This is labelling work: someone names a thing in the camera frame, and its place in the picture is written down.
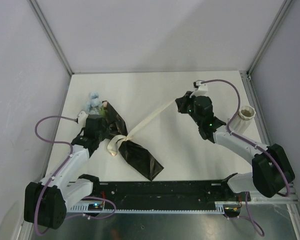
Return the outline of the black wrapping paper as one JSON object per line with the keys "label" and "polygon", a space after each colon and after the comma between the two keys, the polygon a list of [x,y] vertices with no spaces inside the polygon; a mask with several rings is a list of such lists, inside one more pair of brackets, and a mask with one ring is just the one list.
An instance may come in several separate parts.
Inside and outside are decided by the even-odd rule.
{"label": "black wrapping paper", "polygon": [[103,101],[104,116],[108,123],[109,135],[106,137],[108,152],[120,154],[125,162],[149,181],[153,181],[164,167],[142,145],[132,141],[125,120],[119,115],[109,101]]}

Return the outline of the blue and pink flower bouquet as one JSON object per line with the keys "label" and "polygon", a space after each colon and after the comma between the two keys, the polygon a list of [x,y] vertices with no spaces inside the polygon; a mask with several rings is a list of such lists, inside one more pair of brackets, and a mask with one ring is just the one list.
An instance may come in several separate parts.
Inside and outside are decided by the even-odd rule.
{"label": "blue and pink flower bouquet", "polygon": [[100,100],[97,92],[91,92],[89,94],[88,101],[84,106],[84,110],[88,115],[106,116],[107,101]]}

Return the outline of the cream ribbon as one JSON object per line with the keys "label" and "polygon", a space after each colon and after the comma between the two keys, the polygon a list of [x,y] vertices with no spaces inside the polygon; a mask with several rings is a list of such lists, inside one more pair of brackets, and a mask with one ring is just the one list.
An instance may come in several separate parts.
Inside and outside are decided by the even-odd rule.
{"label": "cream ribbon", "polygon": [[145,119],[143,119],[140,123],[138,123],[127,135],[118,134],[114,136],[110,142],[108,143],[106,149],[107,151],[115,157],[119,148],[123,142],[129,141],[133,139],[133,136],[144,128],[147,124],[149,124],[154,118],[156,118],[160,113],[162,113],[166,108],[168,108],[171,104],[173,104],[175,100],[170,100],[167,103],[163,104],[156,110],[154,110],[151,114],[149,114]]}

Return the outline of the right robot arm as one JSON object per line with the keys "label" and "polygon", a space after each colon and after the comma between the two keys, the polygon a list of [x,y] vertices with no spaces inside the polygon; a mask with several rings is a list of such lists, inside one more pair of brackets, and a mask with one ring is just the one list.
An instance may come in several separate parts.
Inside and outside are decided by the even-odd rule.
{"label": "right robot arm", "polygon": [[187,91],[175,103],[179,113],[188,114],[193,119],[204,140],[231,150],[251,165],[251,172],[234,173],[225,179],[227,184],[220,188],[225,200],[232,201],[239,193],[253,190],[271,198],[295,180],[295,173],[282,146],[266,145],[235,132],[229,133],[226,123],[214,115],[208,96],[194,96]]}

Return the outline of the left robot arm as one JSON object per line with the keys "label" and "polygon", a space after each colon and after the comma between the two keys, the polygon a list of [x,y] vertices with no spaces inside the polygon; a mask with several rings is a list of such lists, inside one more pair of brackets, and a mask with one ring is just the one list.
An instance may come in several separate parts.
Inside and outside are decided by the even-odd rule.
{"label": "left robot arm", "polygon": [[89,115],[85,126],[70,143],[66,159],[39,182],[30,182],[25,189],[23,218],[29,223],[57,229],[67,211],[84,197],[95,200],[100,196],[99,178],[82,174],[71,182],[74,174],[85,164],[100,143],[110,134],[105,117]]}

